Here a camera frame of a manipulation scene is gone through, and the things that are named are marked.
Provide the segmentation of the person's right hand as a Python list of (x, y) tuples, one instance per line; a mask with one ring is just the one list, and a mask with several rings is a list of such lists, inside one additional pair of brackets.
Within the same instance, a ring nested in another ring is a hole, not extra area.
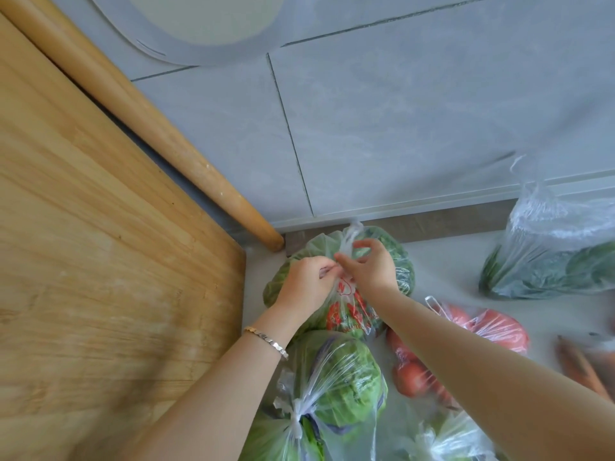
[(356, 283), (363, 298), (376, 305), (385, 295), (398, 293), (396, 266), (380, 240), (358, 240), (352, 246), (369, 250), (364, 256), (364, 282)]

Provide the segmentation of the person's left hand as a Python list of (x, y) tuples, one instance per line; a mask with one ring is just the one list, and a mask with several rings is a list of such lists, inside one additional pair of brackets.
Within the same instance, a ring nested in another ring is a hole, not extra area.
[(288, 312), (303, 323), (321, 308), (333, 288), (317, 289), (309, 285), (308, 257), (305, 257), (291, 263), (273, 309)]

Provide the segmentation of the red-printed bag of greens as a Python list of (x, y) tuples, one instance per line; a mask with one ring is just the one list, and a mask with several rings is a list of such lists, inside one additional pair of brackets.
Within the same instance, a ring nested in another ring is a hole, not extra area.
[[(358, 259), (370, 252), (365, 247), (353, 247), (355, 240), (363, 239), (380, 240), (395, 263), (399, 291), (408, 297), (411, 296), (415, 287), (414, 269), (402, 244), (380, 227), (365, 226), (360, 222), (354, 222), (343, 230), (337, 230), (330, 234), (319, 234), (309, 240), (305, 247), (289, 256), (264, 288), (263, 302), (265, 306), (270, 307), (276, 302), (292, 263), (314, 256), (325, 256), (333, 259), (337, 252)], [(338, 279), (322, 306), (298, 329), (296, 336), (308, 331), (328, 330), (347, 333), (365, 341), (377, 337), (385, 329), (385, 323), (362, 297), (356, 282), (345, 274)]]

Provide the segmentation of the person's left forearm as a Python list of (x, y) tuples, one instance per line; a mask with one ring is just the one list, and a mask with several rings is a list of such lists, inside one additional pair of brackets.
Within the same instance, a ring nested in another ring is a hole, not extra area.
[(122, 461), (238, 461), (282, 348), (301, 324), (265, 311)]

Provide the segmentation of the person's right forearm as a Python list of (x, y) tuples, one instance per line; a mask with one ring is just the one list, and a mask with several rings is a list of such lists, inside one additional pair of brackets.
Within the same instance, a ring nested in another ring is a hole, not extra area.
[(614, 403), (394, 287), (361, 289), (510, 461), (615, 461)]

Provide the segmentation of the clear bag of lettuce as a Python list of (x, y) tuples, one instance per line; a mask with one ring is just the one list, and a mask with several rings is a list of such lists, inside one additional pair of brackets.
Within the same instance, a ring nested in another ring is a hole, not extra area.
[(388, 386), (368, 346), (311, 331), (267, 386), (238, 461), (376, 461)]

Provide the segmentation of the clear bag of tomatoes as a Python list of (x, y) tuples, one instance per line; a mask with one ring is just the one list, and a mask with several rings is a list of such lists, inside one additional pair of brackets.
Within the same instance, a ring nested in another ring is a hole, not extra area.
[[(529, 336), (514, 318), (494, 309), (476, 309), (471, 314), (460, 306), (425, 298), (426, 307), (466, 330), (515, 353), (526, 355)], [(450, 392), (427, 370), (423, 362), (410, 350), (391, 328), (386, 330), (386, 342), (396, 357), (392, 367), (392, 380), (398, 393), (409, 398), (434, 396), (448, 409), (460, 409)]]

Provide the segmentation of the clear bag of pale greens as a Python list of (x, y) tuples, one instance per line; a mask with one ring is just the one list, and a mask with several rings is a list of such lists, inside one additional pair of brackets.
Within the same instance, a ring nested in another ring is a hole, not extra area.
[(407, 416), (382, 445), (384, 461), (498, 461), (495, 451), (465, 411)]

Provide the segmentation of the clear bag of dark spinach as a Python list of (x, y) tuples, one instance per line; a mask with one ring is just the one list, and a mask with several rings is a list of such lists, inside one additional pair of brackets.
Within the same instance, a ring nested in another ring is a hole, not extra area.
[(615, 291), (615, 197), (558, 197), (533, 165), (528, 154), (511, 164), (520, 195), (483, 264), (479, 291), (502, 300)]

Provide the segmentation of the wooden cutting board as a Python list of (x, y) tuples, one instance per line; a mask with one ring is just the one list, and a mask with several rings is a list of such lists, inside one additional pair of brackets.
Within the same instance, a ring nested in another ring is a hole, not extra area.
[(115, 461), (240, 334), (246, 255), (0, 14), (0, 461)]

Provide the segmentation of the wooden rolling pin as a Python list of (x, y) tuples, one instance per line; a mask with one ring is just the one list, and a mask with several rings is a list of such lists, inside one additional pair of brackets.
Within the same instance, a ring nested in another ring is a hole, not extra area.
[(0, 0), (42, 53), (272, 252), (283, 236), (51, 0)]

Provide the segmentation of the bag of carrots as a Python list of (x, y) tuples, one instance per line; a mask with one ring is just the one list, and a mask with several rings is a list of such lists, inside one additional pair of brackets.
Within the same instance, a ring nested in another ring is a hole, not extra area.
[(615, 403), (615, 336), (589, 333), (575, 341), (558, 335), (555, 352), (566, 377)]

